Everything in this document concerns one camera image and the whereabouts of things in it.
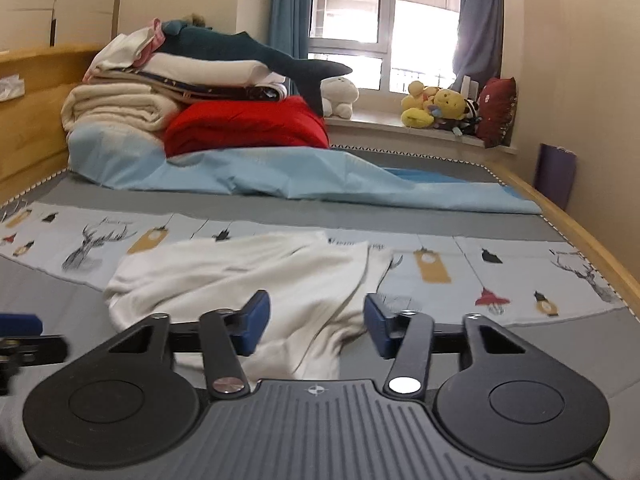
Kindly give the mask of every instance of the white cloth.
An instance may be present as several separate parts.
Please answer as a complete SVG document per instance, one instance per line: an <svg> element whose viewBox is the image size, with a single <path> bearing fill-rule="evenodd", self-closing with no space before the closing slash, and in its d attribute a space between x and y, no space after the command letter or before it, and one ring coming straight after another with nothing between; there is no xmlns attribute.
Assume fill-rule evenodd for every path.
<svg viewBox="0 0 640 480"><path fill-rule="evenodd" d="M167 128L180 113L168 97L140 83L112 83L75 87L62 105L62 126L70 132L87 122L124 123L146 132Z"/></svg>
<svg viewBox="0 0 640 480"><path fill-rule="evenodd" d="M143 27L131 34L119 34L94 57L82 81L95 73L111 68L126 68L136 62L144 48L151 43L156 32L153 27Z"/></svg>
<svg viewBox="0 0 640 480"><path fill-rule="evenodd" d="M364 297L390 262L389 251L333 245L324 232L195 239L127 256L105 297L124 330L153 312L190 322L209 310L239 310L264 289L271 317L255 353L242 360L247 378L332 380L341 342L364 332ZM202 367L199 354L177 359Z"/></svg>
<svg viewBox="0 0 640 480"><path fill-rule="evenodd" d="M140 70L181 83L203 86L254 86L259 83L284 83L260 61L206 61L156 52Z"/></svg>

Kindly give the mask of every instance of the balcony railing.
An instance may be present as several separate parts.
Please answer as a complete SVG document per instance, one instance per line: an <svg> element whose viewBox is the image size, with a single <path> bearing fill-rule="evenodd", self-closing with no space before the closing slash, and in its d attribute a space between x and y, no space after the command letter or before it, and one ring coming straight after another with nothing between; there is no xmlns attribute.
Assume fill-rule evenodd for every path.
<svg viewBox="0 0 640 480"><path fill-rule="evenodd" d="M421 81L425 86L439 86L441 88L446 88L455 81L452 77L440 73L425 74L404 68L392 68L389 79L389 89L392 92L407 94L409 93L409 83L416 80Z"/></svg>

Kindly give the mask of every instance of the bed sheet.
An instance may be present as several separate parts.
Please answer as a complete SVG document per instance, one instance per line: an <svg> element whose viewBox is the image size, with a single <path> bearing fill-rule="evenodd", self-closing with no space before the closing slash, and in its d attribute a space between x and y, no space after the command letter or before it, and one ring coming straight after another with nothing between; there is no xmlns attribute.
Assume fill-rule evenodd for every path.
<svg viewBox="0 0 640 480"><path fill-rule="evenodd" d="M491 182L483 168L470 164L355 152L388 167L440 171L456 178ZM267 197L203 196L187 193L126 192L99 188L71 175L36 189L29 197L47 203L84 208L162 214L171 210L196 218L251 220L293 226L323 226L360 230L390 230L448 236L507 240L562 241L546 221L533 215L480 214L418 211L365 205L288 202ZM85 285L53 278L43 272L0 258L0 310L36 312L46 333L62 333L76 358L115 334L99 291ZM640 475L640 324L628 310L543 326L512 329L529 342L556 357L597 384L612 409L612 423L596 463L616 479ZM343 379L373 378L381 381L390 362L383 361L366 336L345 346L340 357ZM26 368L15 378L14 396L0 401L0 441L21 465L37 460L21 422L24 398L45 376L62 365ZM455 373L454 355L434 356L429 387L437 388ZM202 377L190 369L179 372L196 386Z"/></svg>

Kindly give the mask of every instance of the light blue sheet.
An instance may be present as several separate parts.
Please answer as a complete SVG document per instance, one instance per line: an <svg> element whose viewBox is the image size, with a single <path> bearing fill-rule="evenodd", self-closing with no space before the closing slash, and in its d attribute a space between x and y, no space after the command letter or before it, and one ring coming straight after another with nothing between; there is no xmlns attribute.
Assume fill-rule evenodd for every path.
<svg viewBox="0 0 640 480"><path fill-rule="evenodd" d="M408 170L406 168L385 168L391 174L411 182L466 182L461 178L438 173L437 171Z"/></svg>
<svg viewBox="0 0 640 480"><path fill-rule="evenodd" d="M125 126L105 123L79 126L67 140L71 169L113 189L266 194L423 209L540 213L535 202L497 183L443 182L442 176L434 177L434 182L412 182L334 150L238 148L166 160L162 146L128 133Z"/></svg>

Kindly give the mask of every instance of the curtain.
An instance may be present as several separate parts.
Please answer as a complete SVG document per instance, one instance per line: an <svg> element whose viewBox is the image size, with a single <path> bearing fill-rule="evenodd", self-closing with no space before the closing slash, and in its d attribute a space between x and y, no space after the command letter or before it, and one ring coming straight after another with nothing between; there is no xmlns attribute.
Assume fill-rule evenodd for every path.
<svg viewBox="0 0 640 480"><path fill-rule="evenodd" d="M311 0L271 0L269 46L306 59L309 48Z"/></svg>
<svg viewBox="0 0 640 480"><path fill-rule="evenodd" d="M465 75L478 81L480 88L500 75L503 22L504 0L460 0L452 89L460 90Z"/></svg>

